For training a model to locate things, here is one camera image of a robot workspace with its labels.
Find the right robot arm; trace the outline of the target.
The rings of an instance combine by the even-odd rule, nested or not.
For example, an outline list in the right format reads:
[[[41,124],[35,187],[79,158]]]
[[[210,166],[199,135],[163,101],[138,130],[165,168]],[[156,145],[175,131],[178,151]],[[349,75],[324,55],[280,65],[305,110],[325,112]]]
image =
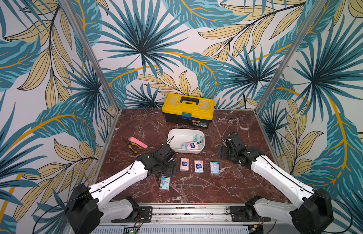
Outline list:
[[[217,147],[218,159],[231,161],[259,174],[288,199],[281,203],[255,196],[244,208],[230,207],[233,221],[242,215],[248,220],[275,219],[295,227],[301,234],[321,234],[334,220],[330,194],[304,184],[272,162],[255,147],[246,146],[237,133],[231,133]]]

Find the white plastic storage box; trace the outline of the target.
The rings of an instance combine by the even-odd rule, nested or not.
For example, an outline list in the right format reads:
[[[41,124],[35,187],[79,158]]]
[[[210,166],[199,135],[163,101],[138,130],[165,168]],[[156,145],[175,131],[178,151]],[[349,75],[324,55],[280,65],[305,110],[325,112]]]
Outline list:
[[[187,142],[194,142],[193,137],[197,134],[201,134],[203,138],[203,143],[199,145],[199,150],[182,149],[181,145]],[[174,128],[168,133],[167,144],[177,153],[199,154],[205,148],[205,135],[200,130]]]

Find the blue elephant tissue pack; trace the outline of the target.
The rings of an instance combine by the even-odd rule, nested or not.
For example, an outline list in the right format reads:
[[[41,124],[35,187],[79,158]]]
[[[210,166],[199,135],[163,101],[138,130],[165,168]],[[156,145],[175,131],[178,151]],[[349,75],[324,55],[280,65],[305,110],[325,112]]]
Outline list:
[[[220,174],[220,165],[218,162],[210,162],[210,174],[211,175]]]

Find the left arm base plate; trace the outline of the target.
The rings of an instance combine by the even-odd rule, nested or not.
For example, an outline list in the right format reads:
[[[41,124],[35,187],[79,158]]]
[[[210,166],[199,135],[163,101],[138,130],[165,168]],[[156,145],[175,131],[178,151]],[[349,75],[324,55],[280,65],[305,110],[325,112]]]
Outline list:
[[[135,208],[127,218],[124,219],[114,219],[111,223],[149,223],[152,219],[152,206],[140,206]]]

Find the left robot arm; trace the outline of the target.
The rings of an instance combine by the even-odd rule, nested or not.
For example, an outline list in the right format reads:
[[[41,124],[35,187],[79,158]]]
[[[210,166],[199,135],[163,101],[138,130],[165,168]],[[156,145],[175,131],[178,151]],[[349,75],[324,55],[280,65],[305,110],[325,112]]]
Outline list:
[[[157,151],[145,153],[115,175],[91,186],[76,186],[66,204],[65,216],[76,234],[90,234],[106,222],[135,222],[145,219],[132,197],[119,203],[111,200],[131,185],[154,175],[174,172],[175,151],[163,144]]]

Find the pink Tempo tissue pack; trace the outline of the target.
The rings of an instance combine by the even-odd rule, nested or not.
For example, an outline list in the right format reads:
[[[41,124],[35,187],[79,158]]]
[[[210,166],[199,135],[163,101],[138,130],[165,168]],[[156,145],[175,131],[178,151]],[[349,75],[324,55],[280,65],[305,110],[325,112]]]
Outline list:
[[[204,172],[204,162],[202,160],[194,161],[194,171],[196,174],[202,174]]]
[[[181,158],[180,171],[189,171],[189,159]]]

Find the teal cartoon tissue pack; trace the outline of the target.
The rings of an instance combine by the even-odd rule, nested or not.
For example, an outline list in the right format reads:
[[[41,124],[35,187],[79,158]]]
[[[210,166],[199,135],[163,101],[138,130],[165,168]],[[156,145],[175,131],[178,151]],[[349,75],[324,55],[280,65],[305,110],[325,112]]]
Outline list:
[[[160,183],[160,190],[169,191],[171,178],[169,176],[162,176]]]

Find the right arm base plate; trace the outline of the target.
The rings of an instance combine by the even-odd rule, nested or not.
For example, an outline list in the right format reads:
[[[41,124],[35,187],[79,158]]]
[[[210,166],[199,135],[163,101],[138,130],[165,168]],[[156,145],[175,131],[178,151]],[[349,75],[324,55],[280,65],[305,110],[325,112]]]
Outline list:
[[[233,222],[269,222],[272,219],[269,217],[262,217],[257,214],[254,208],[250,206],[230,206],[226,210]]]

